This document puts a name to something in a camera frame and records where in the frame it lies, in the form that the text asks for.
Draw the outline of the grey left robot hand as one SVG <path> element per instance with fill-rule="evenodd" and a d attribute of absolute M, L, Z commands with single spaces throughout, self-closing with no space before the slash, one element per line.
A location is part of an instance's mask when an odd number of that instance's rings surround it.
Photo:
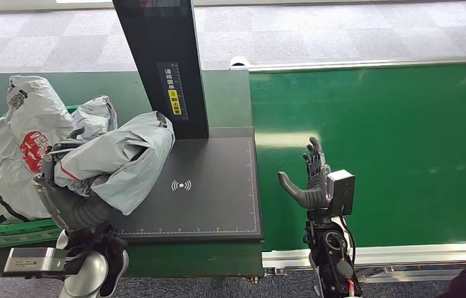
<path fill-rule="evenodd" d="M 85 142 L 78 139 L 84 128 L 75 129 L 66 139 L 48 148 L 39 172 L 34 177 L 35 190 L 53 221 L 64 230 L 82 230 L 91 227 L 87 223 L 80 197 L 67 187 L 55 183 L 55 166 L 72 149 Z"/>

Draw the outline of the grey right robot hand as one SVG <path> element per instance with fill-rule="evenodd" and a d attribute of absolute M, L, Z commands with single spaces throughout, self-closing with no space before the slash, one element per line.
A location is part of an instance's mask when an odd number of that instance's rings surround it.
<path fill-rule="evenodd" d="M 327 190 L 330 166 L 326 162 L 321 142 L 316 137 L 309 138 L 306 148 L 309 151 L 308 155 L 303 153 L 307 174 L 306 188 L 300 189 L 283 171 L 277 174 L 279 183 L 302 208 L 306 210 L 328 208 L 331 201 Z"/>

